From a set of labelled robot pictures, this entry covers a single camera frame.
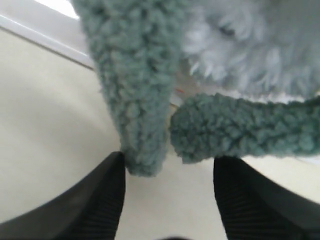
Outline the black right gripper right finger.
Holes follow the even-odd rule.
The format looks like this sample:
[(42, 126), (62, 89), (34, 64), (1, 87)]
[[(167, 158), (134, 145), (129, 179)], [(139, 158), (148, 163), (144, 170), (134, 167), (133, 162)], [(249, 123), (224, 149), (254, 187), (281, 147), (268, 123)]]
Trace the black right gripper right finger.
[(213, 190), (229, 240), (320, 238), (320, 205), (268, 179), (242, 159), (214, 159)]

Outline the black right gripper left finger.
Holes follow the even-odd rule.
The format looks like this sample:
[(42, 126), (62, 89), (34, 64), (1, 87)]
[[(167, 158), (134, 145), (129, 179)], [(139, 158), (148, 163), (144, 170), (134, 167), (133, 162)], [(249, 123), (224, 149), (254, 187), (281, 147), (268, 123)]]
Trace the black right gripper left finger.
[(112, 152), (49, 202), (0, 224), (2, 240), (113, 240), (126, 192), (124, 155)]

